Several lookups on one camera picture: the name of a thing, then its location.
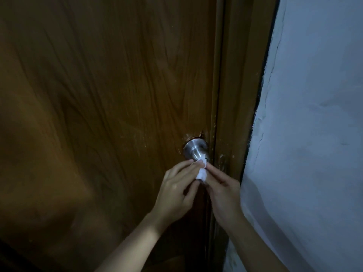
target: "white wipe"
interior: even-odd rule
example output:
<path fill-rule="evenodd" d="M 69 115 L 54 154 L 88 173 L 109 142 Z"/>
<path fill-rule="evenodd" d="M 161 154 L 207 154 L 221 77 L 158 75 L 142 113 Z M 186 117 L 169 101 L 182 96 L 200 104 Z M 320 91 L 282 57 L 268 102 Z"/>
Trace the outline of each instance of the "white wipe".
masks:
<path fill-rule="evenodd" d="M 199 169 L 199 172 L 197 174 L 197 177 L 195 179 L 199 179 L 201 181 L 205 181 L 206 180 L 206 154 L 203 154 L 200 158 L 198 158 L 198 160 L 202 160 L 204 163 L 204 168 Z"/>

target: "metal door knob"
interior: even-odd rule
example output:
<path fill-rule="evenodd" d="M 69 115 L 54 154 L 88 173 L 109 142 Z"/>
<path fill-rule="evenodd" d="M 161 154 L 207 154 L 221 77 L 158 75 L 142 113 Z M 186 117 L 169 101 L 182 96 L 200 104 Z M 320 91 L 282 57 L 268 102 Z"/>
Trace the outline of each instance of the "metal door knob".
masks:
<path fill-rule="evenodd" d="M 194 138 L 185 144 L 183 148 L 184 157 L 186 159 L 198 160 L 203 154 L 209 162 L 208 143 L 202 138 Z"/>

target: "hand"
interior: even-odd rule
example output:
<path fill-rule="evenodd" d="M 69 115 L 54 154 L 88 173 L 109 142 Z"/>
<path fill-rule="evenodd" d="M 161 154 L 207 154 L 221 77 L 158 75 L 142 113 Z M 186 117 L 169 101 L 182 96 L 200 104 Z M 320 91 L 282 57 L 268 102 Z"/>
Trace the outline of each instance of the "hand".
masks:
<path fill-rule="evenodd" d="M 151 215 L 160 222 L 162 228 L 183 217 L 193 206 L 199 181 L 194 181 L 203 162 L 186 160 L 167 170 L 160 187 L 157 201 Z"/>
<path fill-rule="evenodd" d="M 233 225 L 243 218 L 240 199 L 240 183 L 207 163 L 206 183 L 211 197 L 213 214 L 219 225 L 229 233 Z"/>

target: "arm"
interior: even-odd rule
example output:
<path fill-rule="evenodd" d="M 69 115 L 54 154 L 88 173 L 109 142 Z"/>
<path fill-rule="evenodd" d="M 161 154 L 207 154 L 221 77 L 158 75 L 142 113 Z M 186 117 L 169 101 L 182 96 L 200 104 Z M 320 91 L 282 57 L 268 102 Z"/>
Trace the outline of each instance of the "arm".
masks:
<path fill-rule="evenodd" d="M 240 183 L 211 164 L 206 182 L 214 216 L 227 232 L 247 271 L 288 271 L 242 213 Z"/>
<path fill-rule="evenodd" d="M 202 162 L 183 161 L 165 173 L 157 201 L 136 229 L 97 272 L 139 272 L 165 229 L 193 206 L 199 182 L 194 181 Z M 188 194 L 184 190 L 190 185 Z"/>

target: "door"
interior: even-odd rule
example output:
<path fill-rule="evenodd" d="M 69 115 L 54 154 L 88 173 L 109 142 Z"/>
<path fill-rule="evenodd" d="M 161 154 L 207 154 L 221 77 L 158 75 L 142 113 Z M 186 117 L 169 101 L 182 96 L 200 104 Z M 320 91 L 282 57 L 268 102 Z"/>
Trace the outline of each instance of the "door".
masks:
<path fill-rule="evenodd" d="M 43 270 L 91 271 L 134 229 L 184 142 L 214 136 L 216 4 L 1 0 L 3 241 Z M 200 188 L 146 266 L 202 270 L 207 220 Z"/>

